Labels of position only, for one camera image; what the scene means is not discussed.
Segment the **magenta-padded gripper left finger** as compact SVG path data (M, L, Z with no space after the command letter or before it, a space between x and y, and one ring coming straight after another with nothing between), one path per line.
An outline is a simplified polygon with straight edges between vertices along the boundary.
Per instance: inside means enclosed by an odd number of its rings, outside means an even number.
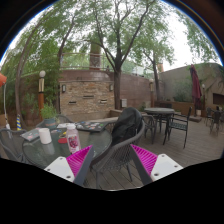
M82 186L93 159L93 146L87 146L68 157L58 157L45 171Z

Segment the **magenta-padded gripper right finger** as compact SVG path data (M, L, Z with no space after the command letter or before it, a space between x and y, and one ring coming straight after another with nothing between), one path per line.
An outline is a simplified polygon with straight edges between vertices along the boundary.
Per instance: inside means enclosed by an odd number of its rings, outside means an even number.
M182 169L181 165L166 154L156 155L136 145L131 145L130 153L143 185Z

